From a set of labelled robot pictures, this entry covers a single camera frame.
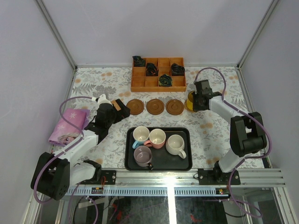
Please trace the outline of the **yellow mug black outside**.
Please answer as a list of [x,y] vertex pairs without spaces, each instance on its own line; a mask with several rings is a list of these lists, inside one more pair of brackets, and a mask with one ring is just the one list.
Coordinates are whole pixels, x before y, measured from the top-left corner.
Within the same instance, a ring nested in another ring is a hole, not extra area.
[[194,96],[195,91],[191,91],[188,93],[187,99],[185,101],[185,107],[187,110],[191,112],[195,112],[193,108],[193,96]]

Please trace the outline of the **woven rattan coaster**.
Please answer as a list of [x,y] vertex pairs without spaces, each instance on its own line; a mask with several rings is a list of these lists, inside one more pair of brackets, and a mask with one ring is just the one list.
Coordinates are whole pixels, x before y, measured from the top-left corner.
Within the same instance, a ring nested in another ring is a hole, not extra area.
[[193,110],[191,110],[191,109],[189,109],[189,108],[187,107],[186,102],[184,102],[184,108],[185,108],[185,110],[187,110],[188,112],[196,113],[195,111],[193,111]]
[[110,101],[111,102],[111,104],[115,107],[115,109],[117,110],[117,111],[120,111],[121,110],[121,108],[120,108],[120,106],[118,105],[118,103],[116,102],[116,100],[112,100],[112,101]]

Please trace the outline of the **brown wooden coaster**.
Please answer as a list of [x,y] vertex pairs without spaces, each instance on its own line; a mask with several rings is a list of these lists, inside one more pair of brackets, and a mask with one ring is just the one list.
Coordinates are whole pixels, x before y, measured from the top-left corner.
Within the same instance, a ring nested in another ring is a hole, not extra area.
[[143,112],[144,103],[139,99],[132,99],[128,101],[126,107],[130,109],[131,115],[138,115]]
[[184,104],[178,99],[172,99],[166,103],[165,108],[170,115],[180,115],[184,110]]
[[147,102],[146,109],[152,115],[159,115],[164,111],[164,103],[159,99],[152,99]]

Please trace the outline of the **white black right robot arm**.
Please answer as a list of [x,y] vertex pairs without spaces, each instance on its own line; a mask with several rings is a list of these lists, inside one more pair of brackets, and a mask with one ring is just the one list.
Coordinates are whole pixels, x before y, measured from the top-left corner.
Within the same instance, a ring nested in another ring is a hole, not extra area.
[[208,80],[194,83],[193,110],[210,110],[230,124],[230,149],[217,161],[213,168],[213,179],[224,184],[230,178],[230,172],[246,157],[266,148],[267,139],[262,129],[263,120],[258,112],[247,113],[226,101],[220,92],[213,92]]

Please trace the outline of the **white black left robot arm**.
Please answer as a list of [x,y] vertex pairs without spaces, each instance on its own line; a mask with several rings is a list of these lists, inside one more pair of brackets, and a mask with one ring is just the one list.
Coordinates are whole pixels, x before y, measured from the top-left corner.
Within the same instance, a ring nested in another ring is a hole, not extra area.
[[109,101],[105,95],[92,97],[97,104],[94,118],[89,121],[89,110],[66,109],[61,113],[49,142],[61,149],[54,153],[43,153],[37,162],[31,181],[34,198],[42,201],[38,193],[49,199],[60,200],[70,186],[82,182],[97,184],[104,182],[101,165],[90,159],[79,162],[79,158],[100,144],[108,135],[109,128],[130,116],[130,109],[120,100]]

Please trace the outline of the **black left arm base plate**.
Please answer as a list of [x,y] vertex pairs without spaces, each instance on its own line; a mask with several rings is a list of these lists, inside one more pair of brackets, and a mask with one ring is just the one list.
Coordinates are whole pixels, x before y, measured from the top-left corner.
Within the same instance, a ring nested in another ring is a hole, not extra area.
[[102,170],[99,180],[85,180],[81,184],[84,185],[115,185],[116,183],[116,170]]

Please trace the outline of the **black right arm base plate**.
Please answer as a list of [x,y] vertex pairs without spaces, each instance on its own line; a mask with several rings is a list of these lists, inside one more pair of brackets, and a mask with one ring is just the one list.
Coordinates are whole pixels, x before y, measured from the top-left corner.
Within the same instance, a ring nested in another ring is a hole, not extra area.
[[229,180],[231,185],[240,185],[240,177],[238,171],[223,173],[214,169],[199,168],[193,178],[199,181],[199,185],[228,185]]

